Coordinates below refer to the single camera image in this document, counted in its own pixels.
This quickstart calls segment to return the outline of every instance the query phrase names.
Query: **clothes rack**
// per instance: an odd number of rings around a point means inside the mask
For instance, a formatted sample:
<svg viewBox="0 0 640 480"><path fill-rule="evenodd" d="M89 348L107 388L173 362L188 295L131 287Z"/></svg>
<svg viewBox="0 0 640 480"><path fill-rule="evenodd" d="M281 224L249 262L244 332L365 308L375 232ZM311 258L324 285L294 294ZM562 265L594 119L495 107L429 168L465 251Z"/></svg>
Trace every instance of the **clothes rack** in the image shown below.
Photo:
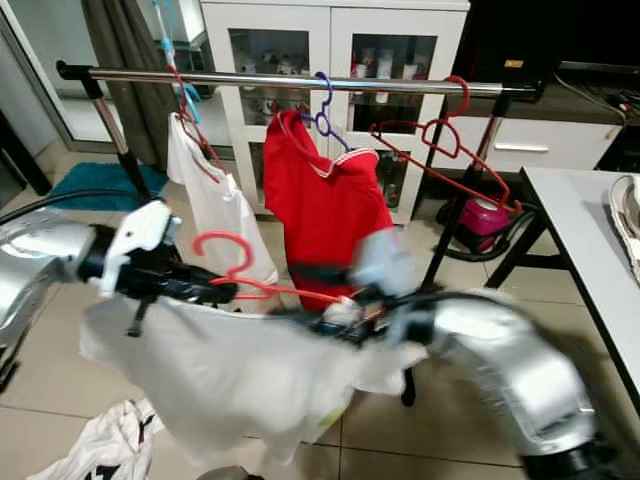
<svg viewBox="0 0 640 480"><path fill-rule="evenodd" d="M150 195L144 179L138 169L138 163L129 149L124 136L120 132L117 123L109 110L104 93L98 80L116 82L143 82L143 83L174 83L175 75L164 71L130 70L121 68L97 68L88 65L68 65L62 60L56 62L58 74L65 80L76 80L82 85L91 99L98 115L116 146L118 161L127 172L131 182L143 195ZM327 82L316 77L301 77L287 75L244 74L244 73L181 73L184 82L204 85L220 86L246 86L246 87L273 87L293 88L302 90L327 90ZM340 91L368 91L386 93L412 93L432 95L463 95L462 86L453 82L434 80L396 80L375 78L330 78L334 90ZM493 111L487 127L485 128L477 154L484 159L488 146L495 136L501 119L505 116L509 104L513 98L534 98L538 95L538 89L531 84L505 84L505 83L469 83L469 93L472 97L496 98ZM473 163L464 173L462 183L474 188L481 177L479 170ZM460 221L460 216L469 198L468 194L456 196L454 206L445 228L440 236L433 258L427 269L423 286L428 287L435 279L435 275L442 263L445 251L451 242L453 233ZM413 403L411 398L403 398L405 404Z"/></svg>

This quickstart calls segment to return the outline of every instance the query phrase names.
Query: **blue hanger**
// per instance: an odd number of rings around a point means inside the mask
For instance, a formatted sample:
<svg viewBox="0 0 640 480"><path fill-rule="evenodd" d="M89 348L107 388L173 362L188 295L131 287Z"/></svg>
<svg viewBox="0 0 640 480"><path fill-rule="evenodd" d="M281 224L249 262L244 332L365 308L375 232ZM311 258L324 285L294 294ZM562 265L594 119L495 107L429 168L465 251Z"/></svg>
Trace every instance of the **blue hanger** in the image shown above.
<svg viewBox="0 0 640 480"><path fill-rule="evenodd" d="M333 128L331 128L331 122L329 122L329 117L327 117L326 109L331 104L331 100L333 99L333 86L331 85L331 81L324 72L316 72L316 77L321 78L325 82L327 82L327 87L329 88L329 96L322 102L322 110L316 113L315 117L313 115L309 115L308 113L299 113L298 118L313 122L320 135L322 135L323 137L328 137L329 135L331 135L342 144L347 152L349 152L352 150L351 147L347 145L347 142L345 142L340 135L333 131ZM326 125L325 130L320 128L321 119L324 121L324 125Z"/></svg>

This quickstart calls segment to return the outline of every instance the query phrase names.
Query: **table leg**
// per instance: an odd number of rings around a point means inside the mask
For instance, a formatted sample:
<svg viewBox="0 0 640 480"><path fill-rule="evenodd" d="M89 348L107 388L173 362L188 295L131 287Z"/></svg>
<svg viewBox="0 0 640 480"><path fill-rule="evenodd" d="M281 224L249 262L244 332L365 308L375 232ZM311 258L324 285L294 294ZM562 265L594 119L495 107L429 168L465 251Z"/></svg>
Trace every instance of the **table leg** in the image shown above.
<svg viewBox="0 0 640 480"><path fill-rule="evenodd" d="M523 255L526 255L546 228L542 215L537 213L520 239L518 239L511 250L509 250L507 255L504 257L504 260L500 262L500 265L498 265L496 271L491 274L489 280L487 280L487 283L485 283L484 286L487 288L499 288L511 274L513 269L518 265L518 260L520 260Z"/></svg>

